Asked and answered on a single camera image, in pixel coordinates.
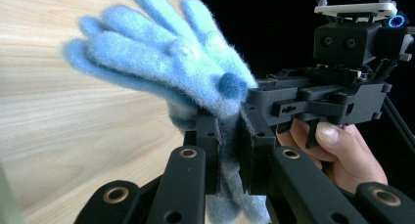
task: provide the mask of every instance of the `wood grain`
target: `wood grain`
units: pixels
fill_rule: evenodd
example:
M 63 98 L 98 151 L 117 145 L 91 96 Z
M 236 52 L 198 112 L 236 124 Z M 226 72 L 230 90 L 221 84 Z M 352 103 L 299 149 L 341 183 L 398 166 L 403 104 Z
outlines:
M 63 44 L 81 37 L 80 16 L 119 3 L 135 7 L 0 0 L 0 160 L 26 223 L 73 223 L 99 187 L 142 186 L 181 146 L 164 100 L 85 76 L 62 58 Z

